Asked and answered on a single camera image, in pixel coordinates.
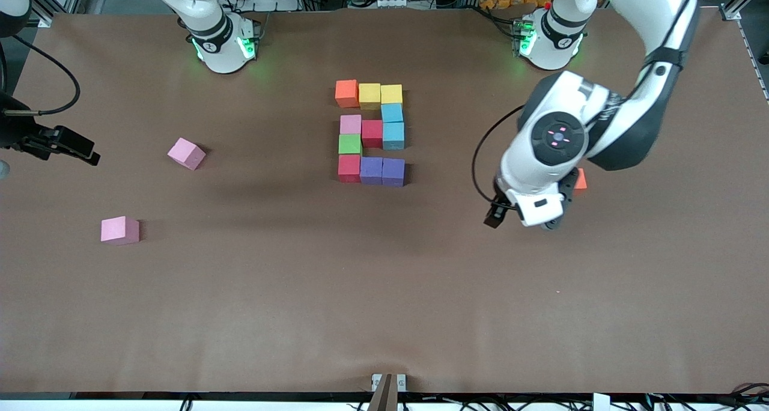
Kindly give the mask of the purple foam cube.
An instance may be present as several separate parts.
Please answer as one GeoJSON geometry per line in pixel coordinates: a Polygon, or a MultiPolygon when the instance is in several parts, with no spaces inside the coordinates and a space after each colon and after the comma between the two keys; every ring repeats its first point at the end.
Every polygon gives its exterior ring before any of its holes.
{"type": "Polygon", "coordinates": [[[384,158],[381,171],[382,185],[387,187],[403,187],[406,183],[406,160],[384,158]]]}
{"type": "Polygon", "coordinates": [[[383,184],[383,158],[363,156],[360,159],[360,182],[366,186],[383,184]]]}

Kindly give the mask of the brown paper table cover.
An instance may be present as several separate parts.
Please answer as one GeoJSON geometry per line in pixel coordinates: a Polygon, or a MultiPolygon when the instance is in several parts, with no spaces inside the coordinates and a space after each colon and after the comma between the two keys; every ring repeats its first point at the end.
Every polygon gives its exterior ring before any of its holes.
{"type": "Polygon", "coordinates": [[[69,15],[82,85],[42,117],[97,167],[0,151],[0,392],[731,392],[769,383],[769,105],[701,11],[648,158],[585,164],[555,231],[484,225],[470,162],[544,76],[481,15],[272,15],[217,75],[174,15],[69,15]],[[403,187],[338,181],[335,83],[401,84],[403,187]],[[189,170],[176,140],[206,157],[189,170]],[[100,241],[127,216],[141,240],[100,241]]]}

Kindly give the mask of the silver mounting bracket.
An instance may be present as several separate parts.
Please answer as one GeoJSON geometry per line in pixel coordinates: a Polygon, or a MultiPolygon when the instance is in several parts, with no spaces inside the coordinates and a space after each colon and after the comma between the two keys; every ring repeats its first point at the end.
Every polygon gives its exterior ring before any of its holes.
{"type": "MultiPolygon", "coordinates": [[[[371,376],[371,392],[374,392],[384,375],[376,373],[371,376]]],[[[407,376],[405,374],[393,374],[392,383],[397,384],[397,390],[400,392],[407,392],[407,376]]]]}

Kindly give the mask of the aluminium side rail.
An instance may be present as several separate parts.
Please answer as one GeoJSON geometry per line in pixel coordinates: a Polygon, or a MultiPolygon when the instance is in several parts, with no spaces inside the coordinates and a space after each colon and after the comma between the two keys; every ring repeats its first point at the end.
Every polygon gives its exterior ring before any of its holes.
{"type": "Polygon", "coordinates": [[[763,77],[761,75],[761,72],[760,72],[760,69],[759,69],[759,63],[758,63],[757,59],[755,58],[755,56],[753,55],[752,47],[750,47],[750,44],[748,42],[745,30],[744,30],[744,28],[743,28],[743,26],[741,24],[741,20],[737,20],[737,22],[738,22],[738,27],[739,27],[739,30],[740,30],[741,38],[743,39],[744,45],[746,47],[748,58],[750,58],[750,62],[752,63],[752,68],[753,68],[753,71],[755,72],[755,75],[757,77],[759,87],[760,87],[760,89],[762,91],[762,94],[764,95],[765,101],[769,105],[769,89],[767,89],[766,84],[764,82],[764,79],[763,79],[763,77]]]}

